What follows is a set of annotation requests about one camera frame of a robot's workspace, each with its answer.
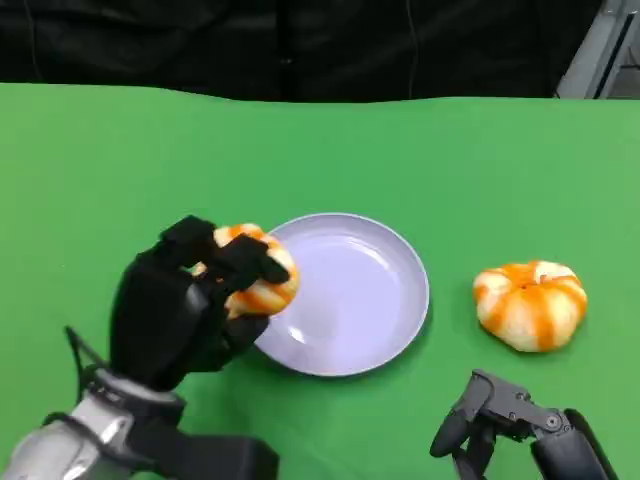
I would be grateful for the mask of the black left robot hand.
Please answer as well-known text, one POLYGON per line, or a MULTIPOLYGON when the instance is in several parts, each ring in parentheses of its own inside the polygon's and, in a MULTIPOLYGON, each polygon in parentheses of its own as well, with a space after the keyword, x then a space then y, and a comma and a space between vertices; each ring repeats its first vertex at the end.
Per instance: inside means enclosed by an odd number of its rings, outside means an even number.
POLYGON ((253 233, 223 243, 214 231, 213 223, 187 216, 124 271, 111 313, 114 373, 171 391, 190 373, 221 370, 267 329, 272 308, 244 310, 231 301, 259 282, 289 284, 293 263, 253 233))

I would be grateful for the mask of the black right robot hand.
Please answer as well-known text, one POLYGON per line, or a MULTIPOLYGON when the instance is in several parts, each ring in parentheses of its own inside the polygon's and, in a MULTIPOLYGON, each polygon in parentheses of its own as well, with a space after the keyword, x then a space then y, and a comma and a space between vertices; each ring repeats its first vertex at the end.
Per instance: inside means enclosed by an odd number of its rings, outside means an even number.
POLYGON ((618 477, 579 411, 538 405, 526 388, 476 369, 436 432, 430 455, 451 457, 460 479, 484 479, 499 437, 530 440, 546 480, 618 477))

